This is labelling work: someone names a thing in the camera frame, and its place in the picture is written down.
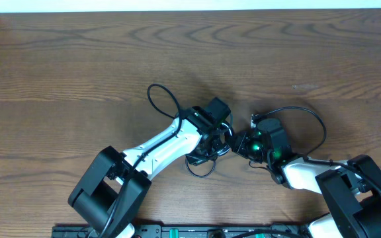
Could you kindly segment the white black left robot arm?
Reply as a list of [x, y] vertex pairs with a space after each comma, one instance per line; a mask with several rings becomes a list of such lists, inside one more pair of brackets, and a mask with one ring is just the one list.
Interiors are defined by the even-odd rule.
[[122, 152], [108, 146], [97, 154], [68, 198], [68, 204], [99, 237], [133, 237], [132, 220], [152, 179], [176, 159], [216, 160], [228, 151], [220, 136], [233, 131], [229, 106], [218, 98], [207, 107], [181, 111], [172, 124], [147, 142]]

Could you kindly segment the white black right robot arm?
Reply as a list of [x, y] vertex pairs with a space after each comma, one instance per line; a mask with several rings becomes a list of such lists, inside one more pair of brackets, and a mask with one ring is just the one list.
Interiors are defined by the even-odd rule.
[[329, 212], [307, 224], [308, 237], [381, 237], [381, 169], [370, 156], [325, 161], [295, 153], [276, 118], [256, 120], [227, 143], [234, 153], [264, 163], [277, 184], [323, 196]]

